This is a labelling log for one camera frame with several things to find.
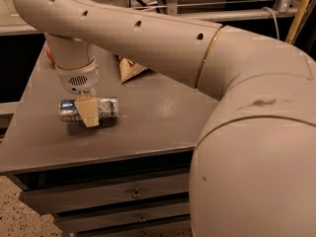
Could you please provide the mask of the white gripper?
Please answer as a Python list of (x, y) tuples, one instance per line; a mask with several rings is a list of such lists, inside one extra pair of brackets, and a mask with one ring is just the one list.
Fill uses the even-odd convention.
[[(55, 66), (62, 87), (75, 95), (95, 96), (95, 86), (99, 81), (99, 68), (96, 60), (76, 69), (63, 69)], [(79, 96), (75, 107), (87, 127), (99, 125), (98, 100), (96, 97)]]

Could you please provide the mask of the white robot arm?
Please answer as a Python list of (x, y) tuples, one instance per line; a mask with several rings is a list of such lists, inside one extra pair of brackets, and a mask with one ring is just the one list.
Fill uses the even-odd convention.
[(21, 17), (217, 101), (190, 173), (194, 237), (316, 237), (315, 63), (286, 42), (91, 0), (13, 0)]

